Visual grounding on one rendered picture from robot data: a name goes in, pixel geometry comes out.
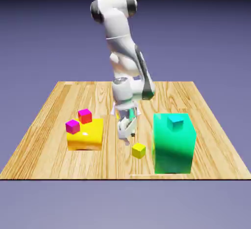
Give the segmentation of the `small cyan cube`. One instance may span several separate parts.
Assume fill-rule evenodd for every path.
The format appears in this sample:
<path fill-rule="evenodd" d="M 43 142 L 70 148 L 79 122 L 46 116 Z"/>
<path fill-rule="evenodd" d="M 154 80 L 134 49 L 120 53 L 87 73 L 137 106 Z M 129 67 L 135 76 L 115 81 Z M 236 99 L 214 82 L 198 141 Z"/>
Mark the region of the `small cyan cube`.
<path fill-rule="evenodd" d="M 180 114 L 169 114 L 167 117 L 167 125 L 171 131 L 178 131 L 183 128 L 184 118 Z"/>

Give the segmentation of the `small magenta cube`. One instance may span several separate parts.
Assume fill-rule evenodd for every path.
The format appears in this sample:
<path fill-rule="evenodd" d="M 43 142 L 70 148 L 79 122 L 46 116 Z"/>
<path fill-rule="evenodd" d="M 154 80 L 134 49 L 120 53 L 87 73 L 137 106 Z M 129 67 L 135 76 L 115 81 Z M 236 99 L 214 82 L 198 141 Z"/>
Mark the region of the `small magenta cube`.
<path fill-rule="evenodd" d="M 72 119 L 65 123 L 66 132 L 70 134 L 76 134 L 80 131 L 80 124 L 78 121 Z"/>

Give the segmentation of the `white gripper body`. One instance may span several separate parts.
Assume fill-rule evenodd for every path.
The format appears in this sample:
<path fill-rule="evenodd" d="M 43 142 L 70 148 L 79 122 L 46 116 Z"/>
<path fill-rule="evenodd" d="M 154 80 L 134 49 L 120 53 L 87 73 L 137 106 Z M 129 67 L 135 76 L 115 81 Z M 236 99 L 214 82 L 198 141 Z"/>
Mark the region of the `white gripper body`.
<path fill-rule="evenodd" d="M 126 118 L 125 116 L 118 121 L 118 138 L 127 139 L 136 129 L 137 118 Z"/>

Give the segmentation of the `large green box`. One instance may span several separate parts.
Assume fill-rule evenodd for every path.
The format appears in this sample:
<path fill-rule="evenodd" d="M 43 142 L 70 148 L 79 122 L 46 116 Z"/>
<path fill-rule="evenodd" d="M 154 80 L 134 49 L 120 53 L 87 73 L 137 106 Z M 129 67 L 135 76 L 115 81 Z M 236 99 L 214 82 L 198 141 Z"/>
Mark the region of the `large green box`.
<path fill-rule="evenodd" d="M 196 131 L 187 113 L 183 128 L 171 131 L 167 125 L 169 114 L 154 114 L 152 127 L 152 159 L 156 174 L 189 174 L 191 172 Z"/>

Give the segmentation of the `small red cube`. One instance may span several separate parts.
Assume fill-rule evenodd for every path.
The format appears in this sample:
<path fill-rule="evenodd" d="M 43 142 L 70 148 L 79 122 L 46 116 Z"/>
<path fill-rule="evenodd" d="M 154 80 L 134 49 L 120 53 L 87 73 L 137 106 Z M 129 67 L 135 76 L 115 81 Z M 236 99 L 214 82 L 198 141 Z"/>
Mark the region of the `small red cube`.
<path fill-rule="evenodd" d="M 78 120 L 82 124 L 92 122 L 92 113 L 89 109 L 82 109 L 78 111 Z"/>

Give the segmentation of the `large yellow box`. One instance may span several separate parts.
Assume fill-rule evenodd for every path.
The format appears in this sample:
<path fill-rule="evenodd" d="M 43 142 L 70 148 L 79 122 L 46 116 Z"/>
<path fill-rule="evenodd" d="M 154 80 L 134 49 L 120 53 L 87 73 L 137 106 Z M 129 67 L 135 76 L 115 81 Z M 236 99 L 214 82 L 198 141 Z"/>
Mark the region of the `large yellow box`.
<path fill-rule="evenodd" d="M 82 124 L 80 121 L 78 122 L 80 124 L 80 131 L 74 135 L 67 133 L 68 150 L 101 150 L 103 119 L 94 118 L 92 122 L 86 124 Z"/>

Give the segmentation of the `small yellow cube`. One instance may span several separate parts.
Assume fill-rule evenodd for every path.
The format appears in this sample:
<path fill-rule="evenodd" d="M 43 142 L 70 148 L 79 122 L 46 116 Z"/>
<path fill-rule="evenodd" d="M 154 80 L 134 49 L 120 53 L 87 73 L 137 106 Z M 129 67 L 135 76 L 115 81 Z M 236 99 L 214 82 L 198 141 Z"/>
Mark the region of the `small yellow cube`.
<path fill-rule="evenodd" d="M 141 159 L 146 154 L 146 146 L 136 143 L 132 146 L 132 155 L 137 159 Z"/>

